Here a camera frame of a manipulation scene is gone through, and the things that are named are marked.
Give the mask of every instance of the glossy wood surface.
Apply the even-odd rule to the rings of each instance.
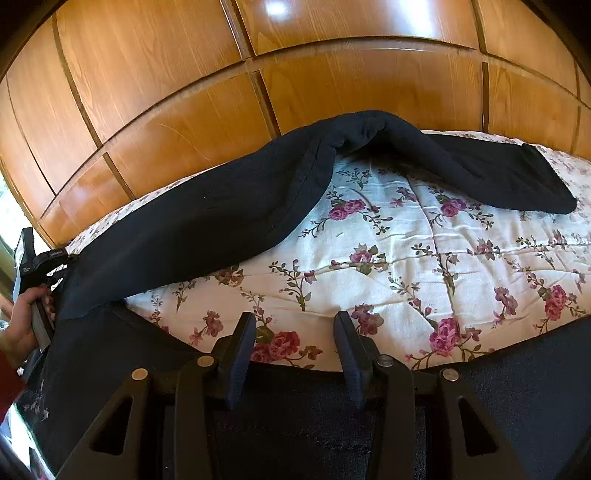
[[[262,147],[271,136],[247,74],[162,111],[109,149],[136,197]]]
[[[521,0],[68,0],[52,20],[9,71],[12,105],[0,84],[0,156],[56,242],[340,113],[591,158],[591,86]]]
[[[584,106],[581,107],[579,135],[573,155],[591,160],[591,110]]]
[[[560,87],[497,65],[489,66],[489,133],[570,151],[577,101]]]
[[[261,70],[282,133],[368,109],[419,128],[480,130],[480,72],[474,59],[405,50],[337,51]]]
[[[40,217],[54,195],[18,128],[6,78],[0,82],[0,158],[31,213]]]
[[[585,78],[585,75],[579,66],[577,66],[577,74],[579,75],[579,91],[581,101],[587,106],[591,107],[591,85]]]
[[[19,53],[8,83],[22,131],[57,192],[96,147],[61,66],[50,21]]]
[[[68,185],[41,218],[54,243],[62,245],[107,213],[125,205],[125,194],[103,158]]]
[[[218,0],[69,0],[57,20],[102,141],[167,95],[240,60]]]
[[[546,75],[577,94],[574,59],[521,0],[477,0],[489,53]]]
[[[318,40],[397,35],[478,48],[470,0],[237,0],[257,55]]]

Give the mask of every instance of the finger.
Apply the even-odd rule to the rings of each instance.
[[[41,285],[40,287],[31,287],[21,293],[17,301],[21,300],[31,305],[35,300],[43,298],[43,295],[47,295],[49,288],[47,285]]]

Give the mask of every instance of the metal rivet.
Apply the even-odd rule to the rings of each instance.
[[[145,368],[137,368],[131,374],[131,378],[134,380],[143,380],[148,376],[148,371]]]
[[[391,367],[394,365],[394,358],[389,355],[380,355],[375,361],[381,367]]]
[[[453,368],[446,368],[442,373],[443,378],[450,382],[455,382],[460,378],[460,374]]]
[[[210,367],[214,363],[214,359],[211,355],[203,355],[197,358],[197,365],[200,367]]]

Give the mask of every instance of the red sleeve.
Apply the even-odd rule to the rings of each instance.
[[[4,421],[6,412],[12,405],[12,402],[18,397],[22,390],[21,377],[17,375],[8,360],[0,352],[0,423]]]

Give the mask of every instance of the floral bedspread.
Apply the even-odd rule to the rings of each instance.
[[[578,198],[575,212],[496,209],[424,172],[343,158],[322,200],[282,243],[127,305],[205,352],[252,311],[254,361],[322,370],[340,370],[332,335],[339,310],[382,353],[413,369],[469,361],[542,335],[591,312],[591,164],[537,148]],[[189,178],[112,212],[69,251]]]

